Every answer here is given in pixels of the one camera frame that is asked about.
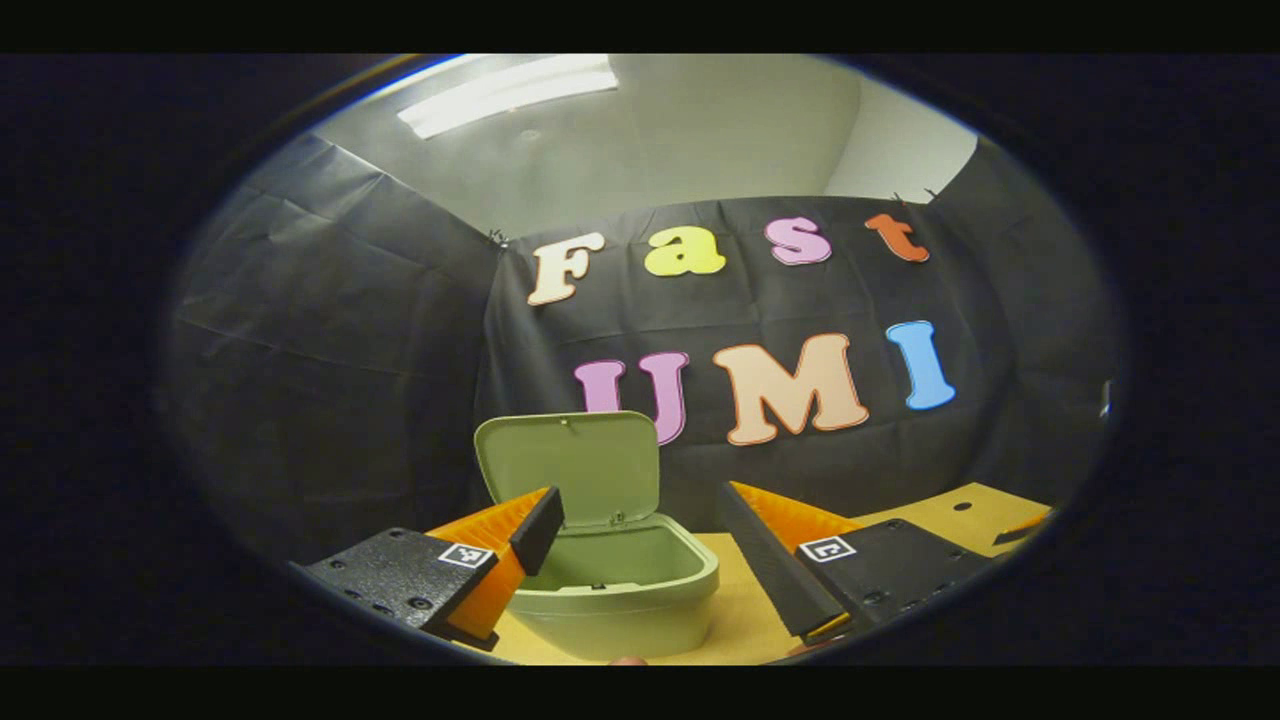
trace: orange object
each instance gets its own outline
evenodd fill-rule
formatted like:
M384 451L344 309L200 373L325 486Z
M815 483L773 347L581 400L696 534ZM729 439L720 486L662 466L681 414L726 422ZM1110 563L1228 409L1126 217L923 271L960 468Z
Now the orange object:
M791 500L760 488L730 482L751 510L773 532L787 552L795 553L800 543L842 536L863 529L861 525L835 512Z
M910 263L923 263L929 259L928 250L908 240L906 233L911 232L911 225L881 214L867 220L867 227L879 233L893 255Z
M449 615L451 625L476 638L488 638L493 633L526 575L511 547L511 534L549 489L536 489L426 533L433 538L492 550L498 557L498 565Z
M1014 542L1015 539L1021 539L1034 530L1037 530L1047 518L1051 511L1041 512L1039 515L1032 518L1030 520L1018 525L1016 528L1009 528L1007 530L996 536L996 539L991 544L1004 544L1006 542Z
M842 612L841 615L833 618L826 625L820 625L820 626L814 628L813 630L805 633L805 637L808 637L808 638L822 637L824 633L829 633L831 630L835 630L836 628L838 628L838 626L841 626L841 625L844 625L846 623L850 623L851 620L852 620L852 618L847 612Z

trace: blue letter i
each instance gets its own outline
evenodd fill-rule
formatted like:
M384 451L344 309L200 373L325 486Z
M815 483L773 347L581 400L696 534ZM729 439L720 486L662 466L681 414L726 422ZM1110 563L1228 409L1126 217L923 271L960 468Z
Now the blue letter i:
M956 388L948 386L942 377L938 351L933 348L933 325L929 322L901 323L884 331L884 336L902 351L906 372L911 375L908 407L928 410L945 405L956 396Z

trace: green plastic bin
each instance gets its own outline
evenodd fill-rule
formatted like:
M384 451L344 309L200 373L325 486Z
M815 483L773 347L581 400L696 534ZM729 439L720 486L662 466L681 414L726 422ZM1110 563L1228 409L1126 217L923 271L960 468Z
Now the green plastic bin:
M695 650L710 626L719 559L658 509L658 434L640 413L494 418L476 456L495 502L547 486L564 527L507 611L582 659Z

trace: black plastic sheet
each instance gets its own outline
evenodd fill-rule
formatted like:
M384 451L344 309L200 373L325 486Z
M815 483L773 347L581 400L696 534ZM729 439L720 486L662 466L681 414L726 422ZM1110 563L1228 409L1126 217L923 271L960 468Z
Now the black plastic sheet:
M923 263L867 227L911 227ZM804 217L831 245L782 264L764 228ZM695 225L724 266L659 277L653 233ZM534 250L602 233L568 299L530 305ZM1080 232L986 142L928 205L765 197L637 209L502 247L394 178L307 136L229 197L193 243L170 338L174 421L215 510L255 550L310 562L390 527L492 503L472 432L499 415L585 410L575 369L616 360L622 409L657 415L639 363L682 352L684 424L662 446L659 511L723 530L739 480L858 515L982 482L1057 503L1102 433L1119 375L1116 306ZM886 331L928 322L955 397L908 407ZM718 351L759 345L788 373L841 334L865 421L735 445ZM608 482L607 473L600 482Z

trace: black finger pad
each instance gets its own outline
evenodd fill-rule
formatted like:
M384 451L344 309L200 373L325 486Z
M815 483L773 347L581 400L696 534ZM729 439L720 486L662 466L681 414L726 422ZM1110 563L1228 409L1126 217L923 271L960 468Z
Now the black finger pad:
M850 614L876 624L955 594L992 562L902 519L803 543L796 559Z
M507 541L526 575L536 575L541 570L543 561L547 560L547 553L550 552L556 534L563 524L564 503L561 501L559 488L552 487Z
M721 486L719 514L788 633L806 634L844 614L840 603L728 483Z
M493 551L390 528L294 573L338 605L431 630L498 564Z

